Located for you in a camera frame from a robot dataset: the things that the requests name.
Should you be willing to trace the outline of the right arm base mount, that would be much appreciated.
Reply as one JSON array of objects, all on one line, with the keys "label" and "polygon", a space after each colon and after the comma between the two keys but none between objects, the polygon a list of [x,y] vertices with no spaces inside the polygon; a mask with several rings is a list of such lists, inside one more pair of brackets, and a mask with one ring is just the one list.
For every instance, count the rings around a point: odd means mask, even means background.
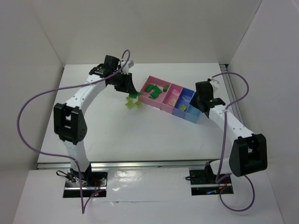
[{"label": "right arm base mount", "polygon": [[210,196],[222,194],[233,194],[233,186],[230,177],[220,183],[216,183],[216,175],[205,165],[189,168],[185,180],[190,183],[192,196]]}]

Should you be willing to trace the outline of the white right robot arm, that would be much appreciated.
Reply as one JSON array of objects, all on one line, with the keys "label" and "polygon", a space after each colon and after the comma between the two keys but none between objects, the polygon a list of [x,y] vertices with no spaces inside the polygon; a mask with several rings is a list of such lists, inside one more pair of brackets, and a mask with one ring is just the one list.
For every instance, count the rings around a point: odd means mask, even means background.
[{"label": "white right robot arm", "polygon": [[223,131],[222,149],[225,149],[227,140],[232,143],[232,149],[228,158],[222,152],[220,159],[207,163],[207,169],[218,178],[231,174],[241,177],[266,170],[268,158],[265,136],[245,127],[221,98],[215,98],[212,83],[210,79],[197,82],[196,93],[190,104]]}]

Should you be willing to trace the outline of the green stepped lego assembly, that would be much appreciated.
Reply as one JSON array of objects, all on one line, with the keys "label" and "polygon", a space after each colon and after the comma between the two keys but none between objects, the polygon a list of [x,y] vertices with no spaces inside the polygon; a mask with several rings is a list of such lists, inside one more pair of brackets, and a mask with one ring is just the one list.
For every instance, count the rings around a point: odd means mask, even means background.
[{"label": "green stepped lego assembly", "polygon": [[153,91],[150,95],[151,95],[153,98],[157,98],[157,97],[159,96],[159,93]]}]

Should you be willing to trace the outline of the green sloped lego piece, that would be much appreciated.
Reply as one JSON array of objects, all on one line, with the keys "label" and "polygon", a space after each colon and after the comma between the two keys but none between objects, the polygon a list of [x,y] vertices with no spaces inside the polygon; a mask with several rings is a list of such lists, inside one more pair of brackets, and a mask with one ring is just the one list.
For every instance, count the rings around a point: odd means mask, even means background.
[{"label": "green sloped lego piece", "polygon": [[150,93],[153,89],[154,85],[153,84],[149,84],[146,88],[145,88],[145,92]]}]

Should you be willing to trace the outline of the green 2x4 lego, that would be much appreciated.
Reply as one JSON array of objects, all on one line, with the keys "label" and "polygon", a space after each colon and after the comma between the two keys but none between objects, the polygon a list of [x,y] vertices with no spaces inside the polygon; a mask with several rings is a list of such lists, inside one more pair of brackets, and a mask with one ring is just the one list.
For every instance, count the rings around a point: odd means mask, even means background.
[{"label": "green 2x4 lego", "polygon": [[157,92],[158,94],[160,94],[162,92],[161,89],[157,85],[153,86],[153,90],[154,90],[154,92]]}]

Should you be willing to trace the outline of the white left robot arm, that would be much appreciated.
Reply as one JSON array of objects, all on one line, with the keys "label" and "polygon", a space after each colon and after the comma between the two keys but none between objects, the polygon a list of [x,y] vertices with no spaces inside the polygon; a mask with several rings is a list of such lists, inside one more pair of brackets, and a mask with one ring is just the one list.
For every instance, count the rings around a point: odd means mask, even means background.
[{"label": "white left robot arm", "polygon": [[108,85],[116,91],[136,95],[132,73],[129,69],[133,61],[106,56],[103,63],[92,68],[85,85],[64,104],[57,103],[53,108],[54,132],[59,136],[71,157],[70,172],[73,176],[88,181],[91,178],[91,163],[86,156],[84,138],[87,134],[85,112],[90,104]]}]

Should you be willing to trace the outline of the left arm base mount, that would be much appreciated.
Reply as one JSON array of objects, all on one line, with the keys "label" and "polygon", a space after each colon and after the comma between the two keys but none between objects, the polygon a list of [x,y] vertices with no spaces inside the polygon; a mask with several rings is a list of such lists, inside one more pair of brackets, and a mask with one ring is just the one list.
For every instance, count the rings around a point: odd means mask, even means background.
[{"label": "left arm base mount", "polygon": [[70,171],[66,173],[58,170],[56,175],[65,178],[63,198],[80,198],[80,183],[82,183],[83,198],[89,198],[92,194],[94,197],[107,195],[107,171],[92,172],[91,178],[82,182]]}]

